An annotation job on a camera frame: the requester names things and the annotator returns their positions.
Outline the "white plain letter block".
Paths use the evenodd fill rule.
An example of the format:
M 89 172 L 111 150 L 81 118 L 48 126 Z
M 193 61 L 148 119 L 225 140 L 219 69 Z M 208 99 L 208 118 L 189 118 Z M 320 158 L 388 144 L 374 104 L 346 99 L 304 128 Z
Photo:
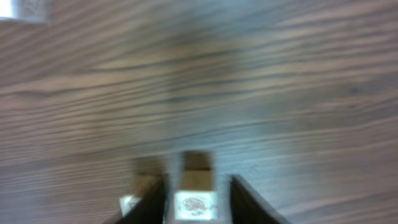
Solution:
M 160 179 L 160 175 L 137 174 L 126 195 L 119 199 L 121 214 L 125 217 Z

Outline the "white green Z block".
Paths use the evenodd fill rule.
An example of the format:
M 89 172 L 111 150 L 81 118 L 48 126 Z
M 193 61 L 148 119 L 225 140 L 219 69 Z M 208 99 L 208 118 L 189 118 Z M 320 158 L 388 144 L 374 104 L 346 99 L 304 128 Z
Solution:
M 1 21 L 46 23 L 50 3 L 49 0 L 1 0 Z

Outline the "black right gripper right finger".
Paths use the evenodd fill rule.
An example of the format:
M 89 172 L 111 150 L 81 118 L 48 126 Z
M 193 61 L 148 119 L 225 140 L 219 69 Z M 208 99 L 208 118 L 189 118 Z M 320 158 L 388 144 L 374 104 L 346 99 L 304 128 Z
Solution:
M 290 224 L 240 175 L 230 175 L 229 207 L 232 224 Z

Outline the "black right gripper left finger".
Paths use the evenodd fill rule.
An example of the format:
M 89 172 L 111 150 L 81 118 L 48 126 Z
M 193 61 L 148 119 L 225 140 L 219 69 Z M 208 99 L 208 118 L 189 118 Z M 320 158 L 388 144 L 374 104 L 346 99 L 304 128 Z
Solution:
M 144 198 L 115 224 L 163 224 L 167 201 L 167 178 L 160 179 L 149 190 Z

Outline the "white shell number block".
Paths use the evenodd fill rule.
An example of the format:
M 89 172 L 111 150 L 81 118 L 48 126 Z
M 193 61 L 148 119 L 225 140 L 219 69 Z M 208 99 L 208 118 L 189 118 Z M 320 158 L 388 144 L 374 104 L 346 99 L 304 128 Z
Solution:
M 174 193 L 176 220 L 208 221 L 217 218 L 216 190 L 211 170 L 185 170 Z

